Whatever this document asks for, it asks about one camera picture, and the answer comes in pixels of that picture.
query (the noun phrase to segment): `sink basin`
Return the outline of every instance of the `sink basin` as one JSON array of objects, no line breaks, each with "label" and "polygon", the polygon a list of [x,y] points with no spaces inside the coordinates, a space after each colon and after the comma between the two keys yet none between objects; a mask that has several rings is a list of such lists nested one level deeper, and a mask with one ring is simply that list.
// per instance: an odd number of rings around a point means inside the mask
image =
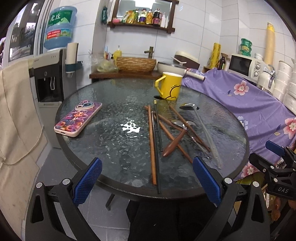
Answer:
[{"label": "sink basin", "polygon": [[150,72],[156,66],[156,59],[135,58],[135,57],[117,57],[116,65],[119,70],[129,72]]}]

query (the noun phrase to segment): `phone case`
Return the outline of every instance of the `phone case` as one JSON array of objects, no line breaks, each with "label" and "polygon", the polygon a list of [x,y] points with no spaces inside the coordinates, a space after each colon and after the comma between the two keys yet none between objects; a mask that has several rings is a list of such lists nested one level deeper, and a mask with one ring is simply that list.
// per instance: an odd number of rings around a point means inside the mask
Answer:
[{"label": "phone case", "polygon": [[56,133],[76,137],[101,109],[102,103],[84,100],[76,105],[75,109],[66,115],[58,124],[55,125]]}]

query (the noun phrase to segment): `tall yellow package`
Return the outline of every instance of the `tall yellow package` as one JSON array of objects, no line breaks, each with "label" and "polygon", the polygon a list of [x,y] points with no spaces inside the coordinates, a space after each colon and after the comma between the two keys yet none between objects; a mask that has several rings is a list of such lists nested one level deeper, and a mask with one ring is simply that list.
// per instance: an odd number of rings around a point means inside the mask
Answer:
[{"label": "tall yellow package", "polygon": [[221,44],[214,43],[212,57],[211,57],[211,63],[209,66],[210,69],[216,67],[216,64],[219,61],[220,51],[221,51]]},{"label": "tall yellow package", "polygon": [[273,64],[274,61],[274,48],[275,48],[275,33],[274,26],[271,23],[267,23],[266,30],[266,48],[264,62],[266,64]]}]

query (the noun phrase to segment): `black pants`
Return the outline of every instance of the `black pants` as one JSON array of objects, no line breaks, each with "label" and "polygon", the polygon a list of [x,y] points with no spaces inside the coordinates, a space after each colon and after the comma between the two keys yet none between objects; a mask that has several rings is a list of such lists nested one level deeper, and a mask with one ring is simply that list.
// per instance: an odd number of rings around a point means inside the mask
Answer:
[{"label": "black pants", "polygon": [[184,202],[130,201],[128,241],[193,241],[215,209],[206,196]]}]

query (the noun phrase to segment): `beige curtain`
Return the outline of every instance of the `beige curtain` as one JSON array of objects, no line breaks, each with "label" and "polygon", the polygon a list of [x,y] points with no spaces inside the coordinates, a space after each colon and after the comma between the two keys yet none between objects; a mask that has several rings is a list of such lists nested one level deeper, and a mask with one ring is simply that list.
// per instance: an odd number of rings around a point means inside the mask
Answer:
[{"label": "beige curtain", "polygon": [[20,237],[47,139],[35,109],[28,61],[0,70],[0,208]]}]

